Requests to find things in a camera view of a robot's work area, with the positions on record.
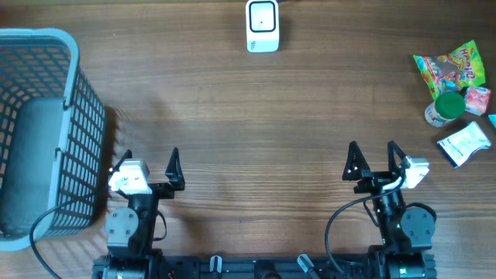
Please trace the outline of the Haribo gummy worms bag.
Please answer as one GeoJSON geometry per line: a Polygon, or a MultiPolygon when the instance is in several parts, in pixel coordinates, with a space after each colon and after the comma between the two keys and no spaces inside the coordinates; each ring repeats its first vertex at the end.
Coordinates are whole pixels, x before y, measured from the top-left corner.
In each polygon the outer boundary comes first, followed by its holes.
{"type": "Polygon", "coordinates": [[[433,100],[444,93],[486,82],[484,64],[474,40],[445,55],[413,55],[413,59],[433,100]]]}

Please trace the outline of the pink tissue pack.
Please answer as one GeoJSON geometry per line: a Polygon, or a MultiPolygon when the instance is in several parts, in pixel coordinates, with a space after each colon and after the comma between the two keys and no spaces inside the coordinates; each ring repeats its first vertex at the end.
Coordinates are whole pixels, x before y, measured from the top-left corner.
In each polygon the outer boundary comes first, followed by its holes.
{"type": "Polygon", "coordinates": [[[468,87],[464,99],[466,111],[474,115],[483,115],[487,111],[491,90],[484,87],[468,87]]]}

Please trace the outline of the teal wet wipes pack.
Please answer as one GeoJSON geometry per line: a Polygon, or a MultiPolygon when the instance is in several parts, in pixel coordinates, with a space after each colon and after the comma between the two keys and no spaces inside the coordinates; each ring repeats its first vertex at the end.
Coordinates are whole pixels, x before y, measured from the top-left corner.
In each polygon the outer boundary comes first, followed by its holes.
{"type": "Polygon", "coordinates": [[[496,128],[496,115],[495,114],[490,114],[487,116],[489,121],[491,122],[492,126],[496,128]]]}

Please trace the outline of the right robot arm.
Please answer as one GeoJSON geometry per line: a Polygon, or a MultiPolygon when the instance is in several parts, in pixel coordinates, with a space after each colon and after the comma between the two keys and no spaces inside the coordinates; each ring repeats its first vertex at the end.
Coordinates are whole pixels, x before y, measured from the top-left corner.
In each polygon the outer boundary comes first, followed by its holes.
{"type": "Polygon", "coordinates": [[[434,256],[427,253],[432,249],[436,212],[419,202],[407,204],[402,195],[427,175],[429,162],[405,154],[393,141],[387,148],[387,170],[372,171],[357,142],[351,142],[343,171],[344,181],[357,183],[356,194],[370,195],[373,208],[367,213],[376,216],[383,242],[369,247],[361,276],[436,278],[434,256]]]}

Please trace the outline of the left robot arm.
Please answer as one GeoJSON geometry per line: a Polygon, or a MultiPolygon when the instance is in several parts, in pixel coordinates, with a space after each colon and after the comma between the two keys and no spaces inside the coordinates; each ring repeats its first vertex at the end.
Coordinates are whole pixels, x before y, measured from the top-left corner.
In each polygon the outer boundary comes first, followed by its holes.
{"type": "Polygon", "coordinates": [[[96,260],[92,277],[111,278],[175,278],[173,267],[162,250],[153,243],[157,218],[164,218],[158,205],[162,199],[173,199],[185,188],[179,149],[175,147],[165,170],[168,181],[150,183],[146,162],[134,159],[127,150],[110,170],[108,186],[128,201],[126,207],[111,212],[105,221],[108,254],[96,260]]]}

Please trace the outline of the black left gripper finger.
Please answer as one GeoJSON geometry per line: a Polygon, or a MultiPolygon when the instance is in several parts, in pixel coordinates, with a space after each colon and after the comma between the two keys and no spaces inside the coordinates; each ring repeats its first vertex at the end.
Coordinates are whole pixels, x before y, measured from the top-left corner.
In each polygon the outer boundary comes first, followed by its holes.
{"type": "Polygon", "coordinates": [[[172,151],[165,175],[175,191],[183,191],[185,189],[185,179],[181,169],[179,149],[177,147],[172,151]]]}
{"type": "Polygon", "coordinates": [[[127,160],[127,159],[131,159],[132,157],[133,157],[132,151],[131,150],[127,150],[122,155],[121,159],[117,162],[117,164],[109,168],[109,172],[110,173],[115,173],[115,172],[119,171],[119,168],[124,163],[124,161],[127,160]]]}

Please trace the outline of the white blue paper box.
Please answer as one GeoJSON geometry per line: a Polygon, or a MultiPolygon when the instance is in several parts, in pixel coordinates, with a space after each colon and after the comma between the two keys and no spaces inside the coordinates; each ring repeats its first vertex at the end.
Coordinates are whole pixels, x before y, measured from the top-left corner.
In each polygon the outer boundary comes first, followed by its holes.
{"type": "Polygon", "coordinates": [[[437,145],[452,166],[457,168],[478,150],[489,149],[491,142],[479,125],[473,121],[460,131],[439,140],[437,145]]]}

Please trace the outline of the green lid jar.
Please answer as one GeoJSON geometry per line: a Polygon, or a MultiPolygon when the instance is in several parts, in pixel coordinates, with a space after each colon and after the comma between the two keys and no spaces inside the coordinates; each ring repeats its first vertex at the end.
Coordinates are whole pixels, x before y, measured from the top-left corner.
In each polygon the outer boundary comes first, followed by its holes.
{"type": "Polygon", "coordinates": [[[464,97],[456,92],[440,95],[425,109],[425,120],[435,127],[442,127],[465,113],[464,97]]]}

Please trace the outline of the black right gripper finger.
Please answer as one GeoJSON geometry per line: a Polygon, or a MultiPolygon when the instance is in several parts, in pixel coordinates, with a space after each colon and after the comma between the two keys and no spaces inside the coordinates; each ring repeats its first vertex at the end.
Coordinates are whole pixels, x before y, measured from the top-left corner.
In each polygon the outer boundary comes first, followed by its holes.
{"type": "Polygon", "coordinates": [[[350,142],[342,179],[344,181],[358,181],[369,175],[370,167],[365,160],[357,141],[350,142]]]}
{"type": "Polygon", "coordinates": [[[406,154],[402,151],[402,149],[397,145],[394,140],[391,140],[387,143],[387,158],[388,158],[388,170],[393,173],[399,172],[400,167],[396,162],[396,157],[399,158],[399,161],[402,162],[406,157],[406,154]]]}

